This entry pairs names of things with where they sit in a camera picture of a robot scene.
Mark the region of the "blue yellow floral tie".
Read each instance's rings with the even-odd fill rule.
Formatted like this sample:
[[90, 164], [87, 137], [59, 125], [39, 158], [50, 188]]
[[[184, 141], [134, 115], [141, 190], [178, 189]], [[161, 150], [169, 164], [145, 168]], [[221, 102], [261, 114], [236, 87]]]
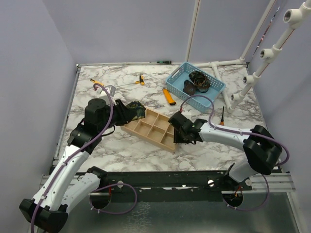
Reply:
[[146, 108], [138, 100], [130, 102], [129, 104], [126, 105], [126, 108], [130, 110], [129, 119], [131, 121], [135, 121], [146, 117], [145, 114]]

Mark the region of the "wooden compartment tray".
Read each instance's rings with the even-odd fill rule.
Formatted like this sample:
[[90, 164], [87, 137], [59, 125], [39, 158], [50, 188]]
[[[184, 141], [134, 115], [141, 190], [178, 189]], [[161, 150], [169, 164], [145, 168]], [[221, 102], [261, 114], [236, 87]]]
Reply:
[[153, 109], [146, 108], [145, 118], [131, 121], [121, 129], [163, 150], [174, 153], [174, 129], [169, 118]]

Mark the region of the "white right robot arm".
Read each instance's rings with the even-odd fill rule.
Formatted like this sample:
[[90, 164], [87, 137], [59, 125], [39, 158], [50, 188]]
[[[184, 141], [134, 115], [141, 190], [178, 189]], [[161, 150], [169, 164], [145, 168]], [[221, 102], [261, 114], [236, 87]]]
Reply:
[[215, 142], [245, 153], [245, 158], [232, 164], [223, 178], [229, 190], [234, 190], [249, 176], [270, 175], [282, 153], [281, 145], [260, 125], [246, 130], [221, 127], [204, 119], [191, 122], [181, 112], [173, 114], [168, 122], [185, 143]]

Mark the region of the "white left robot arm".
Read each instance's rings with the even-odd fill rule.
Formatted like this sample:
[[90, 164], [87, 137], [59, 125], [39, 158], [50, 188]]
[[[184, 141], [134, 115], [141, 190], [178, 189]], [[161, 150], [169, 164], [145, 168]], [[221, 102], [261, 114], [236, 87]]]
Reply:
[[71, 210], [90, 192], [110, 189], [107, 172], [93, 166], [74, 186], [72, 179], [80, 166], [92, 154], [105, 131], [124, 126], [145, 117], [145, 107], [134, 101], [124, 105], [121, 100], [106, 103], [91, 99], [82, 121], [70, 133], [67, 146], [45, 184], [31, 198], [24, 199], [19, 209], [31, 225], [48, 233], [58, 233], [64, 227]]

